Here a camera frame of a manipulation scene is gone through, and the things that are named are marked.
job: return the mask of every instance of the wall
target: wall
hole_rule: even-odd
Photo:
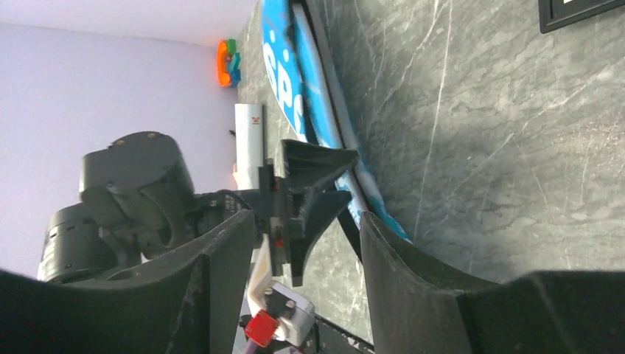
[[[215,46],[258,0],[2,0],[0,22]]]
[[[178,141],[198,192],[235,188],[236,90],[201,46],[0,24],[0,267],[34,277],[83,155],[128,133]]]

